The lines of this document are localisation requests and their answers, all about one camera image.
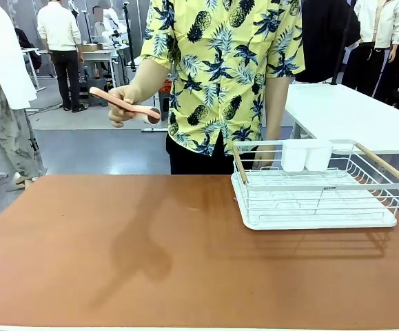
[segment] white wire dish rack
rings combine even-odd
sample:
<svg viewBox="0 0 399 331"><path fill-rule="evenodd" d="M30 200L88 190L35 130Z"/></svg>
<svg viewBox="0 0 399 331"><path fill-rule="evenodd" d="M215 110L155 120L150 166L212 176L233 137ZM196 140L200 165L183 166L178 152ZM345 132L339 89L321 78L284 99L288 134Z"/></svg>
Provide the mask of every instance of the white wire dish rack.
<svg viewBox="0 0 399 331"><path fill-rule="evenodd" d="M253 230L395 226L399 171L355 141L331 142L334 151L325 172L285 172L282 141L236 142L232 183L244 224ZM256 147L273 155L272 166L244 170ZM252 157L242 161L240 154L248 150Z"/></svg>

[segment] wooden tabletop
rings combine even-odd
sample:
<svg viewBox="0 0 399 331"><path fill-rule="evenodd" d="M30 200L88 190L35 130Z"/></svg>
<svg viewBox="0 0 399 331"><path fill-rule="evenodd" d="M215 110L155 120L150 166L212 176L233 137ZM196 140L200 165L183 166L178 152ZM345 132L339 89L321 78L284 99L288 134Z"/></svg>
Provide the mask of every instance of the wooden tabletop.
<svg viewBox="0 0 399 331"><path fill-rule="evenodd" d="M229 177L49 176L0 216L0 325L399 328L394 229L254 232Z"/></svg>

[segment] black trousers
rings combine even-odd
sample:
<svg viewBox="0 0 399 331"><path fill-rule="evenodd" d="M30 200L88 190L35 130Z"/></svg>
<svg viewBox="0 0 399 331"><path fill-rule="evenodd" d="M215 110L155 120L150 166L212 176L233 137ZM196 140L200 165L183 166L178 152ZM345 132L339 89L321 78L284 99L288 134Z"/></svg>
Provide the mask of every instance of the black trousers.
<svg viewBox="0 0 399 331"><path fill-rule="evenodd" d="M78 109L80 107L80 82L78 71L78 52L71 51L52 51L52 62L57 72L59 81L60 95L63 99L63 107Z"/></svg>
<svg viewBox="0 0 399 331"><path fill-rule="evenodd" d="M392 96L392 92L399 88L399 45L397 48L397 56L392 63L388 63L383 70L383 74L378 84L375 98L388 105L397 103L398 100Z"/></svg>
<svg viewBox="0 0 399 331"><path fill-rule="evenodd" d="M171 174L232 174L234 157L226 156L224 148L222 134L219 134L213 155L210 157L184 148L169 135L165 142L165 149L170 156ZM254 153L245 153L241 154L241 159L254 159L254 156ZM245 169L252 169L253 163L253 161L243 162L243 166Z"/></svg>
<svg viewBox="0 0 399 331"><path fill-rule="evenodd" d="M342 84L372 97L385 62L385 49L363 43L349 55Z"/></svg>

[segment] yellow pineapple print shirt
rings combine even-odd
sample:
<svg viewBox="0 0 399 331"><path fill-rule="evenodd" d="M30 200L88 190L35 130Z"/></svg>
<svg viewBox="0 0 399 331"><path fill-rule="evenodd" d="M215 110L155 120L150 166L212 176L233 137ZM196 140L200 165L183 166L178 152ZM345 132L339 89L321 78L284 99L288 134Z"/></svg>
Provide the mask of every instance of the yellow pineapple print shirt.
<svg viewBox="0 0 399 331"><path fill-rule="evenodd" d="M262 140L265 78L305 69L300 0L151 0L141 57L174 73L171 138L231 154Z"/></svg>

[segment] white jacket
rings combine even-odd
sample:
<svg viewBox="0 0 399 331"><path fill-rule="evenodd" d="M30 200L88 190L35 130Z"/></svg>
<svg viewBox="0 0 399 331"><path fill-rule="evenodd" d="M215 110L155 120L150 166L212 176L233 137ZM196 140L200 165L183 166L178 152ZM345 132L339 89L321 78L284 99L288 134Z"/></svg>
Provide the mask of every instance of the white jacket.
<svg viewBox="0 0 399 331"><path fill-rule="evenodd" d="M374 37L378 0L358 0L354 11L360 21L362 42L370 43ZM376 48L399 44L399 0L387 0L378 23Z"/></svg>
<svg viewBox="0 0 399 331"><path fill-rule="evenodd" d="M37 91L26 71L25 60L14 26L0 7L0 85L9 106L29 108L29 101L37 98Z"/></svg>

